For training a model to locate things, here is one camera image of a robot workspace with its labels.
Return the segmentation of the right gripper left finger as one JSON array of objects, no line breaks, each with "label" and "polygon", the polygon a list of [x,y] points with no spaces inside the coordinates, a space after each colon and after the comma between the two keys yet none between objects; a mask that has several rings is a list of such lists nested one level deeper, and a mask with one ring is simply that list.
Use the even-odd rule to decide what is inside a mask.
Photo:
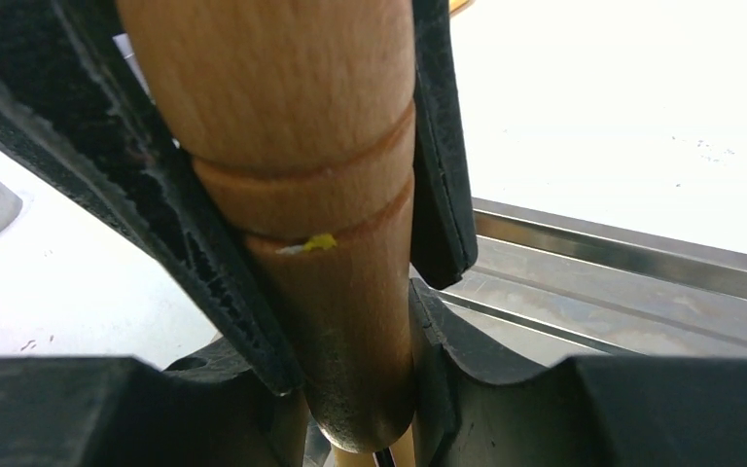
[{"label": "right gripper left finger", "polygon": [[299,466],[302,395],[271,394],[215,341],[132,357],[0,358],[0,466]]}]

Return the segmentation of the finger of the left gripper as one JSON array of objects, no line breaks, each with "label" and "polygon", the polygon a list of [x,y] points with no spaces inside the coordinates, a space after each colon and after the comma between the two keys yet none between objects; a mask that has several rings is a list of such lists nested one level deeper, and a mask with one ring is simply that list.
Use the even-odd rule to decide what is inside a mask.
[{"label": "finger of the left gripper", "polygon": [[462,279],[479,250],[450,34],[443,0],[414,1],[416,149],[410,260],[431,287]]},{"label": "finger of the left gripper", "polygon": [[274,394],[303,374],[255,267],[116,44],[111,1],[0,1],[0,148],[159,262]]}]

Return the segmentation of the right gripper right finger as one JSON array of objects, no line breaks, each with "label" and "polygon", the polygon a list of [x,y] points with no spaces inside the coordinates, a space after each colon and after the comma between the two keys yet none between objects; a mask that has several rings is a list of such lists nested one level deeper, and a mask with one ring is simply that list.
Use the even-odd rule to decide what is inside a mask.
[{"label": "right gripper right finger", "polygon": [[747,359],[576,355],[551,367],[409,286],[420,466],[747,466]]}]

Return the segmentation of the stainless steel tray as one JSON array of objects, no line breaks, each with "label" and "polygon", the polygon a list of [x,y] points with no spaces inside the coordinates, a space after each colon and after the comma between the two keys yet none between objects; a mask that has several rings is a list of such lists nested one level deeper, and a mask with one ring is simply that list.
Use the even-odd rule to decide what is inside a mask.
[{"label": "stainless steel tray", "polygon": [[543,364],[747,357],[747,255],[476,199],[479,257],[441,299]]}]

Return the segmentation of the wooden rolling pin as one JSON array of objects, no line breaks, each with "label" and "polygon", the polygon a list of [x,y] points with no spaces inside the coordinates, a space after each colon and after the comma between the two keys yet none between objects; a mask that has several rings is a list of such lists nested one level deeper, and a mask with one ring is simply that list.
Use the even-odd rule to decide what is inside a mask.
[{"label": "wooden rolling pin", "polygon": [[278,302],[341,466],[412,463],[408,1],[121,1],[160,114]]}]

